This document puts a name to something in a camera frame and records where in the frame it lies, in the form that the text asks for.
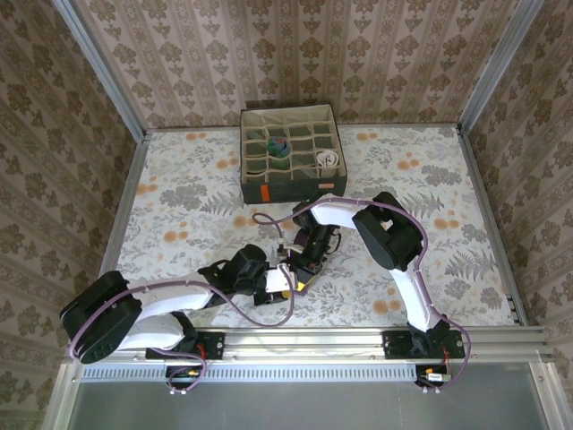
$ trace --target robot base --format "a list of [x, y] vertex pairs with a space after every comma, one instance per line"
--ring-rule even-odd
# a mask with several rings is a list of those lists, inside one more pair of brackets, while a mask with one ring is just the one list
[[442, 347], [445, 347], [450, 358], [464, 358], [464, 342], [459, 331], [450, 330], [434, 348], [426, 354], [414, 352], [412, 333], [410, 330], [392, 330], [382, 333], [384, 358], [387, 360], [403, 360], [414, 358], [443, 359]]

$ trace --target folded cloth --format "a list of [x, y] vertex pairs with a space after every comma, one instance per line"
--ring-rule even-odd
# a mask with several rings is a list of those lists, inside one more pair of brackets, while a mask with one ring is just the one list
[[316, 161], [319, 163], [321, 169], [321, 177], [333, 177], [336, 174], [336, 169], [333, 167], [338, 165], [338, 154], [333, 150], [322, 150], [316, 154]]

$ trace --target fern leaf pattern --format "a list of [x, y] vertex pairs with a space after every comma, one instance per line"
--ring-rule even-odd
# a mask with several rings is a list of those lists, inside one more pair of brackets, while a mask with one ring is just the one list
[[497, 263], [493, 255], [486, 255], [485, 251], [479, 254], [471, 249], [467, 253], [456, 251], [456, 255], [449, 259], [449, 264], [446, 267], [445, 273], [457, 278], [464, 278], [476, 280], [479, 276], [480, 280], [488, 271], [495, 271]]

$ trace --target orange label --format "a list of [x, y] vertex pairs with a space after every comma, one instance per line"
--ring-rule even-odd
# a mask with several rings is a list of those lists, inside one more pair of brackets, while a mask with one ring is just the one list
[[261, 185], [261, 198], [264, 202], [270, 202], [269, 186]]

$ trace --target silver metal panel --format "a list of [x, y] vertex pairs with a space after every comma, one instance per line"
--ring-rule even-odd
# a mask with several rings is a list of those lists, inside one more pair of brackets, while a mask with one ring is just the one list
[[[145, 163], [147, 149], [148, 143], [141, 142], [137, 145], [133, 154], [132, 165], [125, 180], [122, 199], [115, 215], [114, 226], [112, 227], [106, 253], [99, 269], [100, 276], [107, 271], [112, 271], [117, 265], [129, 214], [132, 211], [133, 199], [135, 198], [143, 164]], [[83, 368], [84, 365], [80, 365], [78, 362], [71, 362], [68, 357], [64, 358], [64, 363], [60, 366], [56, 384], [44, 417], [43, 430], [68, 428], [73, 403], [78, 391], [79, 384], [76, 381], [83, 372]]]
[[477, 203], [480, 206], [480, 211], [483, 215], [483, 223], [485, 224], [485, 230], [490, 238], [490, 243], [492, 244], [493, 256], [498, 264], [498, 269], [500, 271], [501, 281], [503, 285], [508, 289], [515, 306], [515, 312], [517, 318], [522, 324], [528, 325], [526, 310], [521, 302], [521, 296], [517, 290], [517, 284], [513, 278], [513, 272], [511, 271], [511, 266], [509, 266], [508, 255], [503, 247], [503, 242], [501, 241], [500, 231], [493, 217], [492, 206], [488, 200], [487, 193], [485, 192], [485, 186], [483, 186], [482, 176], [480, 175], [480, 170], [475, 161], [474, 152], [470, 145], [469, 139], [467, 138], [467, 132], [461, 131], [459, 135], [459, 144], [462, 147], [462, 152], [464, 153], [464, 158], [466, 159], [467, 170], [472, 179], [472, 184], [475, 190], [475, 196], [477, 197]]
[[508, 26], [503, 31], [490, 61], [483, 69], [482, 76], [459, 118], [459, 123], [466, 132], [469, 133], [472, 130], [542, 5], [543, 0], [520, 0], [517, 4]]
[[115, 81], [111, 68], [107, 66], [104, 57], [99, 53], [98, 47], [94, 44], [92, 37], [90, 36], [87, 27], [84, 25], [81, 16], [73, 5], [73, 2], [70, 0], [54, 0], [54, 5], [60, 14], [62, 14], [62, 18], [64, 18], [64, 21], [70, 28], [73, 37], [78, 42], [78, 45], [80, 45], [81, 52], [83, 52], [87, 60], [90, 62], [99, 81], [104, 86], [107, 95], [114, 102], [117, 112], [124, 120], [125, 126], [132, 134], [133, 139], [136, 142], [141, 142], [144, 135], [143, 127], [135, 115], [127, 97], [122, 93], [119, 85]]
[[544, 430], [528, 365], [470, 365], [458, 384], [205, 383], [169, 395], [163, 383], [83, 383], [72, 429]]
[[[167, 365], [90, 365], [83, 383], [164, 382]], [[415, 365], [231, 365], [212, 363], [201, 383], [413, 382]]]

